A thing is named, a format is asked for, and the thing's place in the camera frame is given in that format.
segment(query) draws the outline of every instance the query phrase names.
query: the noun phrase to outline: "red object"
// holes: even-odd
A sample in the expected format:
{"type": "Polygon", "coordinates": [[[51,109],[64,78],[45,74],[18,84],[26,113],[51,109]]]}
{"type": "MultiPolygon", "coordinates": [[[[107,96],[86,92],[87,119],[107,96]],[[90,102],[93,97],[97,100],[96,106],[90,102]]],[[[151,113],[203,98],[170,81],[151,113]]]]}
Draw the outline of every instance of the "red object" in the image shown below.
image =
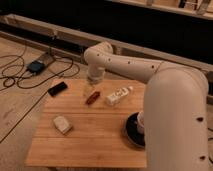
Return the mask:
{"type": "Polygon", "coordinates": [[[101,93],[99,91],[94,92],[91,96],[89,96],[89,98],[86,101],[87,105],[91,105],[93,104],[99,97],[100,97],[101,93]]]}

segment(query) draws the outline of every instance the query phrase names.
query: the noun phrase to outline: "wooden table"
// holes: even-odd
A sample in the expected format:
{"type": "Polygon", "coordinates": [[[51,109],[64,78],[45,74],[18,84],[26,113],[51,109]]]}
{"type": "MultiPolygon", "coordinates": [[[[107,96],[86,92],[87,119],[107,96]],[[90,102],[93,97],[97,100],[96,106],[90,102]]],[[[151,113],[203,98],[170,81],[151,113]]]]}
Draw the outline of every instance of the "wooden table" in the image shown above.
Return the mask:
{"type": "MultiPolygon", "coordinates": [[[[54,80],[53,85],[62,80],[54,80]]],[[[126,119],[142,110],[145,86],[133,80],[104,80],[96,86],[101,97],[91,106],[85,105],[82,79],[63,80],[68,89],[56,97],[48,97],[29,150],[27,166],[145,168],[145,151],[128,140],[126,119]],[[114,107],[105,104],[105,97],[116,89],[133,86],[123,101],[114,107]],[[66,136],[59,133],[53,119],[65,116],[74,129],[66,136]]]]}

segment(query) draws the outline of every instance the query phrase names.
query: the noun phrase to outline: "black phone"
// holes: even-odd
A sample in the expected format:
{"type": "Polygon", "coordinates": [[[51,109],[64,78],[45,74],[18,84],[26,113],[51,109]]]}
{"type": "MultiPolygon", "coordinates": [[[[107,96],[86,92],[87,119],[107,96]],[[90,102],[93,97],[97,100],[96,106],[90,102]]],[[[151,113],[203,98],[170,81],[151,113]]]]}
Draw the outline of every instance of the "black phone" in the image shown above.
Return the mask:
{"type": "Polygon", "coordinates": [[[60,93],[62,90],[65,90],[67,88],[67,85],[65,82],[61,82],[51,88],[49,88],[48,93],[53,97],[56,94],[60,93]]]}

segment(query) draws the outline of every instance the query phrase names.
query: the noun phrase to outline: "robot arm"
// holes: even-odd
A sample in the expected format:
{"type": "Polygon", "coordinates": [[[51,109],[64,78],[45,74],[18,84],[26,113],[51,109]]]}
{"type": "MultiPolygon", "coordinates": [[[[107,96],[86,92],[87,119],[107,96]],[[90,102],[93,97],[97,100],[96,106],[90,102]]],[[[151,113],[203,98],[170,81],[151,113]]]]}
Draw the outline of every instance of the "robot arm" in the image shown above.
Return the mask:
{"type": "Polygon", "coordinates": [[[147,83],[144,128],[149,171],[207,171],[205,76],[166,61],[113,54],[103,42],[85,51],[88,80],[98,83],[105,68],[147,83]]]}
{"type": "Polygon", "coordinates": [[[120,75],[147,83],[160,70],[184,67],[183,65],[161,60],[114,55],[112,46],[107,42],[88,48],[85,51],[84,58],[89,64],[87,77],[93,83],[98,83],[102,80],[105,68],[120,75]]]}

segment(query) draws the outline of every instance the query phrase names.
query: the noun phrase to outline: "small wooden block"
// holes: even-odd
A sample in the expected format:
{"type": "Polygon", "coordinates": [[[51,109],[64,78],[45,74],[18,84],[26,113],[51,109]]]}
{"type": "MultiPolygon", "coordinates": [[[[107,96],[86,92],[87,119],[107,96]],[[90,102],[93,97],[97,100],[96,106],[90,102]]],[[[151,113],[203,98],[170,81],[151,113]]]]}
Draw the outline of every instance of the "small wooden block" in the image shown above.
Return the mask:
{"type": "Polygon", "coordinates": [[[70,122],[63,116],[57,116],[53,120],[55,127],[62,133],[66,134],[73,126],[70,122]]]}

